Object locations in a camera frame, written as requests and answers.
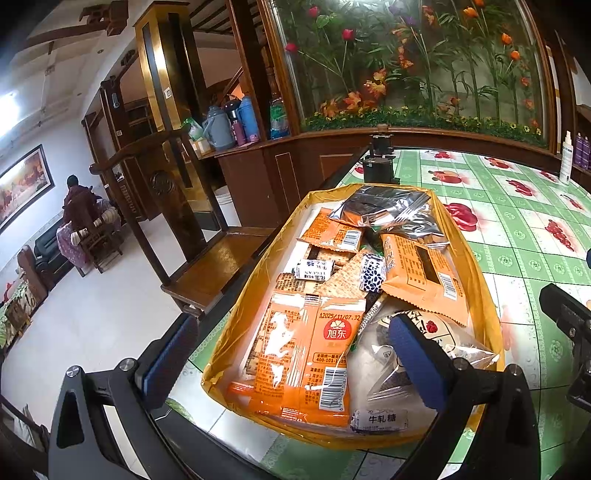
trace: light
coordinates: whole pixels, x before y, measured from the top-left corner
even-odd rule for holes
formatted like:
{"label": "light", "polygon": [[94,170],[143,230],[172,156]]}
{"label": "light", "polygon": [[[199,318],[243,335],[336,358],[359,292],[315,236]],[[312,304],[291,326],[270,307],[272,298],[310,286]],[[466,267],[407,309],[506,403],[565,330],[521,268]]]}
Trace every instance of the light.
{"label": "light", "polygon": [[0,97],[0,137],[18,123],[18,112],[14,93]]}

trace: ceiling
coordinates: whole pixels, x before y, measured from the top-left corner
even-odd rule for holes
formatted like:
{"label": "ceiling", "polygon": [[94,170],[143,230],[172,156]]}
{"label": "ceiling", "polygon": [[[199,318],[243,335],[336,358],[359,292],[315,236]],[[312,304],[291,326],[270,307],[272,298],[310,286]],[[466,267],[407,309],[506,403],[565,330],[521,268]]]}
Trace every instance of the ceiling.
{"label": "ceiling", "polygon": [[[262,30],[256,0],[248,1],[255,24]],[[91,104],[96,103],[100,82],[117,74],[125,53],[135,48],[133,24],[151,2],[128,0],[128,24],[120,35],[108,37],[104,30],[96,31],[41,43],[17,53],[9,68],[0,74],[0,96],[12,93],[20,109],[18,124],[0,137],[0,158],[43,126],[68,116],[82,119]],[[85,25],[85,18],[79,20],[82,9],[98,3],[63,0],[28,38],[58,28]],[[188,9],[198,47],[236,48],[225,0],[191,0]]]}

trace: silver foil package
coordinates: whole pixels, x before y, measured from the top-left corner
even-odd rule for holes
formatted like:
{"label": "silver foil package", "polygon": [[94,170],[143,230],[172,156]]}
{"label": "silver foil package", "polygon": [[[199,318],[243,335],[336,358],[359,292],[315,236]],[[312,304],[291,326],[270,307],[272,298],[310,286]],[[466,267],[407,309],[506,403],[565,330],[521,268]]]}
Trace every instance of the silver foil package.
{"label": "silver foil package", "polygon": [[431,215],[429,195],[395,187],[363,186],[333,210],[329,218],[413,240],[427,235],[443,236]]}

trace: green tablecloth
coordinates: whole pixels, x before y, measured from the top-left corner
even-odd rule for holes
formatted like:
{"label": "green tablecloth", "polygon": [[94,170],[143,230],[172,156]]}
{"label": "green tablecloth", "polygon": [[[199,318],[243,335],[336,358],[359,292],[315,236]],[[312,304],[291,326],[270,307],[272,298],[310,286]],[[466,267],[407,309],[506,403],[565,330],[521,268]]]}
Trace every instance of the green tablecloth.
{"label": "green tablecloth", "polygon": [[[590,416],[566,401],[573,378],[571,342],[542,313],[538,298],[540,289],[554,282],[591,305],[591,271],[584,261],[591,248],[591,196],[578,185],[561,186],[551,174],[494,158],[425,150],[396,155],[395,175],[402,184],[433,189],[446,205],[461,204],[451,209],[497,306],[506,363],[519,364],[526,374],[538,413],[541,478],[549,478]],[[341,185],[356,182],[363,182],[360,165]],[[394,474],[413,444],[371,452],[327,450],[278,435],[207,397],[199,385],[201,372],[225,320],[191,356],[171,392],[180,413],[280,478]],[[472,437],[465,430],[444,473],[459,468]]]}

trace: yellow plastic bag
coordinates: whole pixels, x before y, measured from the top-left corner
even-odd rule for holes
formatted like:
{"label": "yellow plastic bag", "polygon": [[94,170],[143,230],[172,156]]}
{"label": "yellow plastic bag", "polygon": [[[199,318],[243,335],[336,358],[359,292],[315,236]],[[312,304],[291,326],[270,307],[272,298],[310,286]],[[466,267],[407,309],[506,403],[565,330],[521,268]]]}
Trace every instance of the yellow plastic bag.
{"label": "yellow plastic bag", "polygon": [[[369,449],[393,446],[416,440],[424,432],[413,430],[385,435],[359,435],[351,432],[347,436],[338,436],[320,429],[311,431],[309,428],[304,428],[305,425],[288,424],[270,416],[250,413],[242,404],[228,400],[227,389],[229,383],[238,377],[240,360],[247,354],[251,340],[258,332],[259,320],[269,305],[272,290],[270,287],[274,285],[277,275],[281,273],[281,264],[284,262],[286,253],[293,247],[298,235],[301,234],[308,217],[308,209],[318,203],[345,200],[361,186],[361,184],[351,184],[332,190],[310,192],[301,201],[247,281],[202,377],[202,386],[205,392],[236,414],[297,440],[334,449]],[[397,188],[419,190],[430,195],[435,218],[441,231],[450,242],[448,251],[466,292],[474,337],[491,352],[499,354],[499,361],[495,364],[495,368],[502,371],[505,361],[501,324],[484,276],[462,233],[431,190],[410,186],[397,186]],[[476,427],[478,420],[479,416],[473,416],[470,426]]]}

